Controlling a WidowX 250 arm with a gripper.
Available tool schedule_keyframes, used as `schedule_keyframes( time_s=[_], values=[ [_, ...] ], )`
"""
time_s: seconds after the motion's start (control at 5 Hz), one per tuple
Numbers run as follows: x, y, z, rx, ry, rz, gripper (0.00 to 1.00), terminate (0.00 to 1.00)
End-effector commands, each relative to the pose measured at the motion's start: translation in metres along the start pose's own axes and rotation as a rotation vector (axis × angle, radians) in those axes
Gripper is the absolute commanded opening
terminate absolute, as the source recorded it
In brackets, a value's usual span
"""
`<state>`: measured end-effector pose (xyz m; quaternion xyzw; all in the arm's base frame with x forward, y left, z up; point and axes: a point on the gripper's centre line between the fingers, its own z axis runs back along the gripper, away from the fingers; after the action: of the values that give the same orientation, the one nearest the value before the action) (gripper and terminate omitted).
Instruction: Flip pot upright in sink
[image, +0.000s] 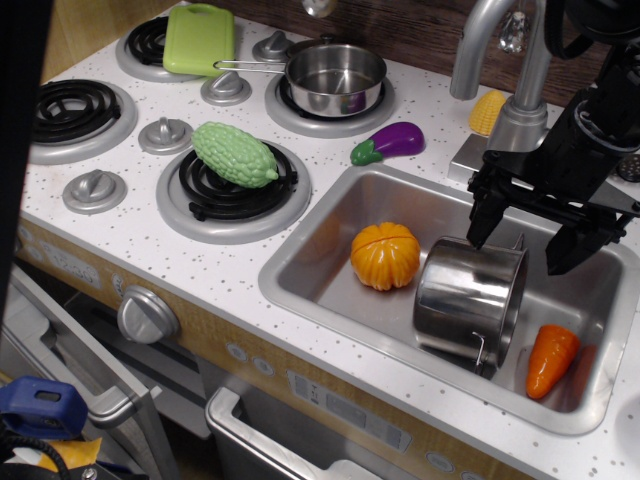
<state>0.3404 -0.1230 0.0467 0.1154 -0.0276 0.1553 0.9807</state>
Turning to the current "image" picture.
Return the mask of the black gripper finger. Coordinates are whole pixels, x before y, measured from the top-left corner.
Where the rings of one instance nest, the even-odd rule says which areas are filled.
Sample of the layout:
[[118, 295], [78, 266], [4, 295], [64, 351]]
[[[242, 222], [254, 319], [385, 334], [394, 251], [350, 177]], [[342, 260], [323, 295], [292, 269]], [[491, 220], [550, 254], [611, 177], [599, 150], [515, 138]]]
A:
[[478, 191], [474, 194], [470, 225], [466, 235], [474, 248], [480, 249], [484, 246], [502, 220], [505, 210], [506, 199], [501, 193]]
[[599, 251], [600, 240], [597, 231], [562, 226], [545, 250], [547, 273], [563, 275], [570, 272]]

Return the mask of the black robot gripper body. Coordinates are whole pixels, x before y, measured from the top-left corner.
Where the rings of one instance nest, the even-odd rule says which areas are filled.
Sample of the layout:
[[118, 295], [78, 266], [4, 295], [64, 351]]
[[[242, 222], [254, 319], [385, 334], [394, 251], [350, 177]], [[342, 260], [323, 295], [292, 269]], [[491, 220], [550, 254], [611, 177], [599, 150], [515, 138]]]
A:
[[601, 189], [639, 147], [639, 93], [620, 87], [576, 94], [542, 144], [529, 153], [488, 150], [469, 190], [494, 191], [514, 207], [562, 226], [622, 235], [638, 217], [633, 202]]

